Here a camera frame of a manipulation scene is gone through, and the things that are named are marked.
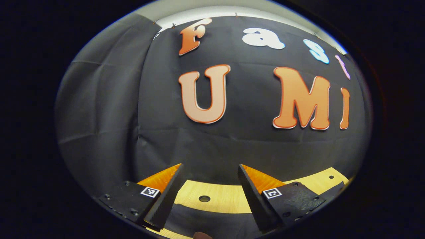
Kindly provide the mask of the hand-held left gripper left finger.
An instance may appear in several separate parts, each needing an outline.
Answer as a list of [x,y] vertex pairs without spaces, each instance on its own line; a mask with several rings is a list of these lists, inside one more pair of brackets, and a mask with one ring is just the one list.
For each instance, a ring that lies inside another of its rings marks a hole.
[[180,163],[138,183],[118,183],[98,197],[98,200],[117,216],[138,226],[160,231],[184,183],[184,165]]

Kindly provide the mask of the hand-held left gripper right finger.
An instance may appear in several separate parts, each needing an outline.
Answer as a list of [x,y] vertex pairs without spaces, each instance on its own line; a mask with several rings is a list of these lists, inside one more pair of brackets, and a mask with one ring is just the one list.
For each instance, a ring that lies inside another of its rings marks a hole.
[[240,164],[238,178],[259,230],[289,228],[307,219],[326,199],[300,182],[283,183]]

